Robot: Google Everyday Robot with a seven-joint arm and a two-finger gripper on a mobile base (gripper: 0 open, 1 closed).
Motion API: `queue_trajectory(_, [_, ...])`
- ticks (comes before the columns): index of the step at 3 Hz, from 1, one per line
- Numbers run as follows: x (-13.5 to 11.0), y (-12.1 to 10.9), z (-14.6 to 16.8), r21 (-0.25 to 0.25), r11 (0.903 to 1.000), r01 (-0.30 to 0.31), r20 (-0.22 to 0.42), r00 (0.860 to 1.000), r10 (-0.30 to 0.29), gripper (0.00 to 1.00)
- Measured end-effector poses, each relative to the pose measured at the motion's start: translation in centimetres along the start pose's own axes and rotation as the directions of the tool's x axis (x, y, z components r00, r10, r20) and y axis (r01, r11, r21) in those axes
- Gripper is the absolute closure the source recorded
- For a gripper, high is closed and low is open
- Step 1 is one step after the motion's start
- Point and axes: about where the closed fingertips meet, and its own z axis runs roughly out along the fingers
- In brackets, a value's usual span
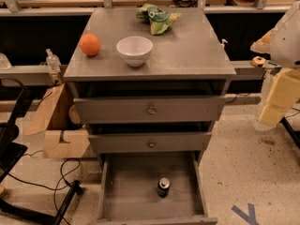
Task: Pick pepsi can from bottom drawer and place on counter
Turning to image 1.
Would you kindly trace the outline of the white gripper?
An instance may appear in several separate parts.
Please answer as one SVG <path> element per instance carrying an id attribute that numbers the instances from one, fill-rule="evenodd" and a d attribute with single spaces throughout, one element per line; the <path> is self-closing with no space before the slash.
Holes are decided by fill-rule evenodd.
<path id="1" fill-rule="evenodd" d="M 285 115 L 284 109 L 290 109 L 300 98 L 300 71 L 284 69 L 274 78 L 266 102 L 261 106 L 258 121 L 274 127 Z"/>

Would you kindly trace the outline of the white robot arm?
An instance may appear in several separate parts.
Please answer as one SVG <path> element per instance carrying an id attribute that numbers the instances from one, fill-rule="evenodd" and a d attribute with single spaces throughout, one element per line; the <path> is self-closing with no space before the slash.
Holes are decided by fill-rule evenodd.
<path id="1" fill-rule="evenodd" d="M 270 61 L 281 67 L 276 75 L 268 74 L 262 84 L 254 127 L 266 131 L 275 128 L 300 99 L 300 1 L 250 49 L 255 53 L 269 53 Z"/>

